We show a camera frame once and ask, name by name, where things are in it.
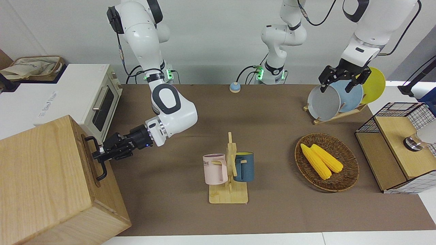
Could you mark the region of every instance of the cable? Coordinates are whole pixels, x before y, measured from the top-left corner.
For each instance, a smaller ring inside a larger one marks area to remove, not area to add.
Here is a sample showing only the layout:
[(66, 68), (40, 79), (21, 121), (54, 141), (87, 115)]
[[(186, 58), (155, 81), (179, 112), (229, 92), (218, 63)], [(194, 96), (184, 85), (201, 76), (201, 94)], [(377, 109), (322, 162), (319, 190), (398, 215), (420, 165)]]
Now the cable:
[(139, 71), (139, 72), (136, 73), (136, 75), (131, 75), (132, 72), (133, 72), (134, 70), (136, 70), (136, 68), (138, 67), (138, 66), (136, 66), (136, 67), (133, 69), (133, 71), (131, 71), (131, 73), (129, 74), (129, 73), (127, 72), (126, 63), (125, 63), (125, 61), (124, 61), (124, 52), (123, 52), (123, 48), (121, 47), (121, 42), (119, 41), (119, 34), (118, 34), (118, 33), (116, 34), (116, 39), (117, 39), (117, 41), (118, 41), (119, 56), (120, 56), (120, 58), (121, 58), (121, 63), (123, 64), (124, 71), (125, 71), (126, 74), (127, 74), (127, 78), (131, 78), (131, 77), (135, 77), (135, 78), (136, 78), (136, 76), (139, 75), (139, 74), (141, 74), (141, 73), (144, 73), (144, 72), (147, 72), (147, 71), (153, 71), (153, 70), (160, 71), (161, 73), (163, 73), (161, 69), (150, 68), (150, 69), (147, 69), (147, 70), (145, 70), (145, 71)]
[(138, 65), (138, 66), (136, 66), (135, 68), (133, 68), (133, 70), (130, 71), (130, 73), (128, 74), (127, 79), (126, 79), (126, 84), (129, 83), (130, 75), (131, 75), (131, 74), (132, 74), (136, 69), (138, 69), (139, 67), (141, 67), (141, 66)]
[(416, 12), (415, 16), (412, 18), (412, 20), (409, 22), (409, 24), (407, 25), (406, 29), (404, 30), (403, 34), (400, 36), (400, 39), (398, 39), (397, 44), (395, 45), (395, 47), (392, 49), (391, 52), (389, 53), (380, 53), (378, 54), (379, 56), (388, 56), (391, 55), (395, 49), (397, 49), (398, 45), (400, 44), (401, 40), (403, 39), (404, 35), (406, 34), (407, 30), (409, 29), (409, 27), (412, 25), (413, 21), (416, 19), (416, 17), (418, 16), (418, 14), (421, 12), (421, 8), (422, 8), (422, 3), (420, 0), (418, 0), (418, 11)]
[(289, 75), (289, 71), (288, 70), (285, 70), (284, 72), (286, 72), (286, 77), (285, 77), (285, 81), (283, 82), (283, 84), (286, 83), (286, 79), (288, 79), (288, 75)]
[[(263, 57), (263, 60), (259, 63), (259, 66), (262, 65), (262, 63), (264, 62), (264, 60), (266, 59), (267, 56), (268, 56), (268, 53), (266, 53), (265, 57)], [(251, 83), (251, 81), (253, 80), (253, 77), (254, 77), (254, 76), (255, 76), (255, 74), (253, 74), (253, 76), (251, 76), (251, 79), (250, 79), (250, 81), (248, 82), (248, 84)]]
[(323, 21), (321, 21), (321, 22), (318, 23), (318, 24), (314, 24), (314, 23), (312, 23), (312, 22), (309, 20), (309, 16), (307, 15), (307, 12), (306, 12), (306, 10), (304, 9), (304, 7), (300, 4), (300, 0), (297, 0), (297, 2), (298, 2), (298, 7), (300, 8), (300, 11), (301, 11), (301, 13), (303, 14), (303, 17), (306, 18), (307, 22), (309, 22), (309, 24), (311, 24), (311, 25), (313, 25), (313, 26), (320, 26), (320, 25), (322, 25), (322, 24), (326, 21), (326, 19), (327, 19), (328, 16), (330, 15), (330, 12), (331, 12), (331, 10), (333, 9), (334, 4), (336, 3), (336, 0), (334, 0), (333, 3), (331, 4), (331, 7), (330, 7), (330, 9), (329, 9), (329, 11), (328, 11), (326, 17), (323, 19)]
[(245, 78), (245, 84), (247, 84), (248, 77), (250, 76), (251, 73), (253, 73), (253, 76), (254, 76), (254, 73), (256, 73), (256, 72), (255, 72), (255, 71), (252, 71), (252, 72), (248, 73), (247, 77)]
[(176, 70), (171, 70), (171, 72), (175, 72), (175, 73), (177, 73), (177, 79), (179, 80), (179, 84), (181, 84), (181, 83), (180, 83), (180, 74), (179, 74), (179, 72), (176, 71)]
[(431, 57), (429, 60), (427, 60), (423, 65), (421, 65), (404, 83), (403, 86), (413, 77), (413, 75), (415, 75), (419, 70), (421, 70), (421, 68), (426, 65), (427, 63), (429, 63), (432, 59), (436, 58), (436, 55)]
[(250, 69), (250, 68), (257, 68), (257, 66), (255, 66), (255, 65), (251, 65), (251, 66), (247, 66), (247, 67), (245, 67), (245, 68), (244, 68), (244, 69), (239, 73), (238, 78), (236, 79), (236, 82), (239, 81), (239, 78), (241, 77), (242, 73), (243, 73), (244, 71), (246, 71), (247, 69)]

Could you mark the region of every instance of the mug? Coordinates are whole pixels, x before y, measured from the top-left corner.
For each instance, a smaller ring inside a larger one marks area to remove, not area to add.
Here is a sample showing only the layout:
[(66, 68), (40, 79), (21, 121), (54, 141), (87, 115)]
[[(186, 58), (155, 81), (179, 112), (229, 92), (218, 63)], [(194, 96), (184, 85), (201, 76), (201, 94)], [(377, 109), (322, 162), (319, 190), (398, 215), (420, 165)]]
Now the mug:
[(225, 154), (203, 156), (204, 180), (206, 184), (216, 185), (228, 181)]
[(239, 182), (254, 180), (254, 155), (253, 152), (237, 152), (235, 158), (236, 173), (233, 179)]

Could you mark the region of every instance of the oven door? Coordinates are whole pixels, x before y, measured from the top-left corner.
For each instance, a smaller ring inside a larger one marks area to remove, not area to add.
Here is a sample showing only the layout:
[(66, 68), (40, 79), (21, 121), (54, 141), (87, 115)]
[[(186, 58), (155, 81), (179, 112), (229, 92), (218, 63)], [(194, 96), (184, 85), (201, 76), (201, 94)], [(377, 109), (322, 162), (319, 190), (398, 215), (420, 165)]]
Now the oven door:
[(100, 143), (106, 138), (107, 130), (112, 121), (115, 108), (118, 104), (119, 94), (107, 76), (101, 87), (94, 105), (90, 109), (86, 125)]

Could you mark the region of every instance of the basket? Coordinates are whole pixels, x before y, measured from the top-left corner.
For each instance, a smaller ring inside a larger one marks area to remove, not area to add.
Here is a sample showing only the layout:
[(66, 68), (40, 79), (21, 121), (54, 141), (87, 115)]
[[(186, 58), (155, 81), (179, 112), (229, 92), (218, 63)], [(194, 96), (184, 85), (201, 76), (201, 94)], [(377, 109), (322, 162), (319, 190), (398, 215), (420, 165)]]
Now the basket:
[[(332, 173), (332, 176), (323, 180), (316, 173), (309, 161), (303, 154), (300, 144), (307, 146), (317, 144), (338, 161), (344, 168), (339, 173)], [(302, 137), (295, 147), (295, 162), (301, 174), (314, 186), (330, 192), (345, 191), (353, 187), (359, 178), (359, 165), (351, 150), (337, 138), (324, 133), (311, 133)]]
[(16, 59), (10, 66), (31, 61), (45, 61), (55, 63), (53, 69), (50, 73), (45, 75), (31, 75), (28, 78), (22, 79), (11, 79), (11, 82), (21, 82), (21, 83), (57, 83), (60, 75), (66, 69), (66, 62), (60, 56), (47, 55), (47, 56), (32, 56), (32, 57), (21, 57)]

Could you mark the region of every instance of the green indicator light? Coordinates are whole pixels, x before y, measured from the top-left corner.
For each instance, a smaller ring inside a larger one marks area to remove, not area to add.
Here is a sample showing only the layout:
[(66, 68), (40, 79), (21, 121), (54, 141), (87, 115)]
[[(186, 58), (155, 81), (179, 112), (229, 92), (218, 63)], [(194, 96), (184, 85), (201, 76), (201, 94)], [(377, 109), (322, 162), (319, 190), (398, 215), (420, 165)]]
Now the green indicator light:
[(173, 73), (167, 69), (167, 76), (168, 76), (168, 80), (173, 79)]
[(260, 81), (261, 81), (262, 78), (263, 78), (263, 69), (262, 69), (262, 67), (261, 67), (259, 73), (257, 74), (257, 80), (260, 80)]

